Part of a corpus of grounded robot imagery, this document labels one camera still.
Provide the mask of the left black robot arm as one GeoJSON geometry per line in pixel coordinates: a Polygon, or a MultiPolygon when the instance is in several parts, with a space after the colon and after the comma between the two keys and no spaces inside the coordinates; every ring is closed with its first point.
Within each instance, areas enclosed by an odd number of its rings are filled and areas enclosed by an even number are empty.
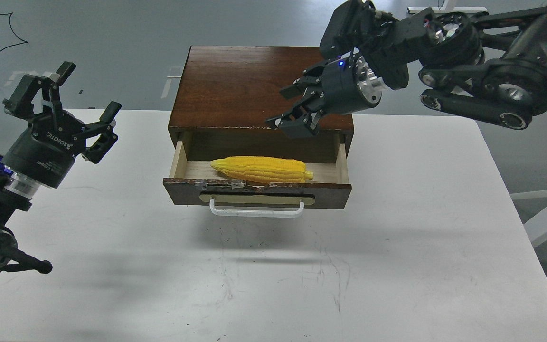
{"type": "Polygon", "coordinates": [[[96,123],[83,123],[64,110],[59,89],[74,71],[70,61],[44,76],[26,74],[4,111],[28,123],[6,154],[0,155],[0,273],[52,271],[52,264],[27,255],[18,248],[6,227],[12,214],[28,211],[41,187],[58,188],[77,157],[97,164],[118,141],[115,115],[121,104],[111,102],[96,123]]]}

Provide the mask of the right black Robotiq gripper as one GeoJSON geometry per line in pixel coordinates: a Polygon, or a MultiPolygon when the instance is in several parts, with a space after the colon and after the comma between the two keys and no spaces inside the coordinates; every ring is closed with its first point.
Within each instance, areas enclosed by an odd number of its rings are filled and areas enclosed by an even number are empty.
{"type": "Polygon", "coordinates": [[[325,114],[351,114],[380,104],[383,82],[363,56],[321,60],[302,72],[289,86],[280,89],[285,99],[304,95],[308,87],[323,94],[323,102],[295,105],[265,124],[290,139],[312,138],[320,132],[319,120],[325,114]]]}

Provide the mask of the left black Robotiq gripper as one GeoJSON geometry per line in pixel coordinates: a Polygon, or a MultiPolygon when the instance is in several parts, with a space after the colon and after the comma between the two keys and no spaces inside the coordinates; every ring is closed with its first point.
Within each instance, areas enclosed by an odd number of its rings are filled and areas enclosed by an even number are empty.
{"type": "Polygon", "coordinates": [[[9,99],[2,102],[5,113],[28,122],[2,158],[3,164],[49,188],[58,188],[80,152],[85,160],[98,164],[119,138],[113,123],[120,103],[110,102],[98,122],[88,125],[63,110],[59,87],[75,68],[76,64],[65,61],[51,76],[24,74],[9,99]],[[35,114],[32,102],[39,92],[43,112],[35,114]],[[97,141],[86,147],[85,141],[95,136],[97,141]]]}

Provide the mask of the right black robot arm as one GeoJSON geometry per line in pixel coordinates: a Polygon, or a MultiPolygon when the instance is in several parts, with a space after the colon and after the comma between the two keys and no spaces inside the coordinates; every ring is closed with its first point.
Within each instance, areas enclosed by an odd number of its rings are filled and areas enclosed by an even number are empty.
{"type": "Polygon", "coordinates": [[[489,15],[427,7],[399,20],[367,0],[338,6],[319,47],[323,60],[307,67],[286,99],[290,110],[265,123],[289,138],[310,138],[329,114],[376,107],[384,89],[407,87],[408,63],[419,61],[432,110],[523,130],[547,111],[547,3],[489,15]]]}

